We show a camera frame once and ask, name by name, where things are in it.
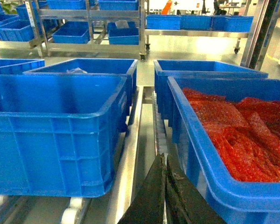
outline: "floor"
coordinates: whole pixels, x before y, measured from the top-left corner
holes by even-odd
[[[154,59],[186,59],[186,60],[216,60],[232,64],[240,64],[246,40],[241,41],[240,52],[234,54],[237,39],[209,38],[209,37],[180,37],[180,36],[151,36],[150,53],[145,63],[138,63],[137,85],[154,85]],[[36,50],[15,51],[0,50],[2,58],[38,58]],[[76,57],[94,57],[94,54],[54,53],[46,57],[46,65],[62,62]],[[137,58],[130,54],[96,54],[97,58]],[[277,59],[280,57],[280,19],[274,30],[262,71],[269,73],[269,78],[280,79],[280,66]],[[145,178],[154,160],[154,134],[152,126],[152,106],[143,105],[140,129],[140,154],[137,174],[137,186]],[[85,223],[104,223],[107,213],[110,194],[94,199],[87,214]],[[58,223],[68,198],[38,197],[32,210],[23,220],[24,224],[56,224]]]

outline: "orange object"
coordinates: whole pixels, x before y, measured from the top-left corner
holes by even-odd
[[[168,0],[168,2],[166,3],[165,7],[163,8],[161,14],[162,15],[167,15],[170,8],[171,8],[171,5],[172,5],[172,1],[171,0]]]

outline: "shelf caster wheel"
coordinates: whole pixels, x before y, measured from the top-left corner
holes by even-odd
[[[140,57],[141,57],[141,62],[145,62],[145,55],[140,55]]]

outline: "red netting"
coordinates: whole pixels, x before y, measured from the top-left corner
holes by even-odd
[[[225,97],[183,89],[231,176],[280,182],[280,101]]]
[[[218,101],[190,101],[190,103],[201,122],[248,128],[245,118],[231,103]]]
[[[183,88],[182,92],[185,94],[188,101],[196,101],[196,100],[209,100],[209,101],[225,101],[225,96],[218,96],[218,95],[207,95],[202,92]]]
[[[252,110],[254,112],[280,114],[280,101],[264,101],[257,98],[246,97],[237,103],[236,108],[242,110]]]

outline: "white plastic bag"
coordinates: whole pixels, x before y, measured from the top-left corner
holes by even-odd
[[[129,24],[127,23],[126,20],[118,20],[117,22],[115,22],[115,25],[117,29],[129,28]]]
[[[87,73],[87,71],[84,71],[80,68],[75,68],[75,69],[71,69],[71,70],[66,70],[67,73]]]

